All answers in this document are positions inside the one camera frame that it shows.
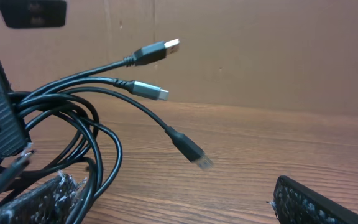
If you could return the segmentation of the black cable silver plug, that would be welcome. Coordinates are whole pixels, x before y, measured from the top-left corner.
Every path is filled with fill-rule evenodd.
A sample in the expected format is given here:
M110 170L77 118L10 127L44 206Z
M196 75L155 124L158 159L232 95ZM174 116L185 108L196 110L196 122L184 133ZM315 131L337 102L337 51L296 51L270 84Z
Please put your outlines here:
M92 83L112 85L127 90L133 95L152 100L164 99L167 95L159 86L149 85L137 80L125 81L106 77L76 78L71 81L59 82L44 90L33 92L9 92L7 96L13 104L15 114L20 118L24 118L35 110L41 112L40 115L26 124L24 128L25 133L28 133L35 125L49 116L58 116L66 120L76 128L77 132L69 145L44 169L24 172L19 181L15 181L12 175L5 179L0 179L0 184L2 184L4 190L13 189L13 192L1 201L2 204L10 202L35 180L64 169L74 163L86 161L91 167L91 175L89 178L90 182L85 188L82 202L83 207L78 211L77 219L82 220L94 202L116 178L122 163L121 142L112 130L100 124L98 113L93 105L85 99L76 96L79 92L93 91L120 98L149 115L163 129L168 128L157 115L135 100L112 90L92 87ZM114 169L106 180L103 179L101 152L96 142L99 131L104 132L112 138L117 150Z

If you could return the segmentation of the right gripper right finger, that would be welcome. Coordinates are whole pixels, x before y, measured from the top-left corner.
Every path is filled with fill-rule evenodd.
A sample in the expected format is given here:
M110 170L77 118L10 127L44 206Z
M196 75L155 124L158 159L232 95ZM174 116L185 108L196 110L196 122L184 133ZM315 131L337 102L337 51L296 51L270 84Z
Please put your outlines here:
M269 202L281 224L358 224L358 214L305 185L278 177Z

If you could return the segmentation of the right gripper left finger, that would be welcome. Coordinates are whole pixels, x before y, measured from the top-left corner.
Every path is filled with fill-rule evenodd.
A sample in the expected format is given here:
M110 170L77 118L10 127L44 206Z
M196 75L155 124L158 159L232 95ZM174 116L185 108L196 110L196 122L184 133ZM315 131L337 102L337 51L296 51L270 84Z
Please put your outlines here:
M0 207L0 224L68 223L86 181L60 174Z

